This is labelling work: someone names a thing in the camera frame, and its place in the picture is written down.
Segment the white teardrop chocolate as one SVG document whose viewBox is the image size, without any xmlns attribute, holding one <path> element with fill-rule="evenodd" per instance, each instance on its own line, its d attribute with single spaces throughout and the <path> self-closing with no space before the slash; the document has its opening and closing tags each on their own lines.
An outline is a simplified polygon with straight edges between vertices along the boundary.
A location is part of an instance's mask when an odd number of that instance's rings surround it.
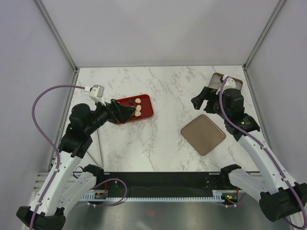
<svg viewBox="0 0 307 230">
<path fill-rule="evenodd" d="M 141 105 L 137 105 L 137 106 L 136 106 L 136 110 L 137 110 L 137 111 L 140 111 L 141 109 L 142 109 Z"/>
</svg>

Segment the white round chocolate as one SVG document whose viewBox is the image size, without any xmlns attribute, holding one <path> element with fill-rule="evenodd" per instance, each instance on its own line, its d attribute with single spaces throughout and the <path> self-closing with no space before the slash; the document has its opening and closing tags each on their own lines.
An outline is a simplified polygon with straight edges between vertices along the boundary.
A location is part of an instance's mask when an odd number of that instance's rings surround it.
<svg viewBox="0 0 307 230">
<path fill-rule="evenodd" d="M 137 104 L 140 104 L 140 103 L 141 103 L 141 99 L 140 99 L 140 98 L 136 98 L 136 99 L 135 99 L 135 102 L 136 102 Z"/>
</svg>

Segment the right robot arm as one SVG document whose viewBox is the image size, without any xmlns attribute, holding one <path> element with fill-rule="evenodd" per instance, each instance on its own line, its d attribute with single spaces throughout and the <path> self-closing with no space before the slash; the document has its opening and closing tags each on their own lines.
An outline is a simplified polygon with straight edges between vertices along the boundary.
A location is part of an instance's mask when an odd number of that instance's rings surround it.
<svg viewBox="0 0 307 230">
<path fill-rule="evenodd" d="M 203 101 L 207 101 L 204 111 L 217 114 L 224 120 L 226 130 L 244 148 L 262 175 L 262 180 L 258 180 L 238 165 L 226 166 L 219 177 L 221 187 L 242 189 L 258 201 L 261 211 L 272 222 L 298 212 L 306 220 L 306 183 L 299 184 L 267 146 L 259 125 L 245 113 L 241 91 L 204 87 L 198 96 L 191 99 L 196 110 L 201 108 Z"/>
</svg>

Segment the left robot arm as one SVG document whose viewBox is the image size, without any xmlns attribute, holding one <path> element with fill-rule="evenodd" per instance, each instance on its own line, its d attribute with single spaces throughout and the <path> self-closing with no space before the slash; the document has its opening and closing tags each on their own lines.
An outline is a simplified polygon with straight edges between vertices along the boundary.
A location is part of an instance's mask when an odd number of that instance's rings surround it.
<svg viewBox="0 0 307 230">
<path fill-rule="evenodd" d="M 69 125 L 56 149 L 59 155 L 36 198 L 19 207 L 16 216 L 31 230 L 60 230 L 71 209 L 90 189 L 104 186 L 105 177 L 98 166 L 88 165 L 70 188 L 66 185 L 93 140 L 91 135 L 106 122 L 126 123 L 136 111 L 113 99 L 110 103 L 96 103 L 92 111 L 85 103 L 72 108 Z"/>
</svg>

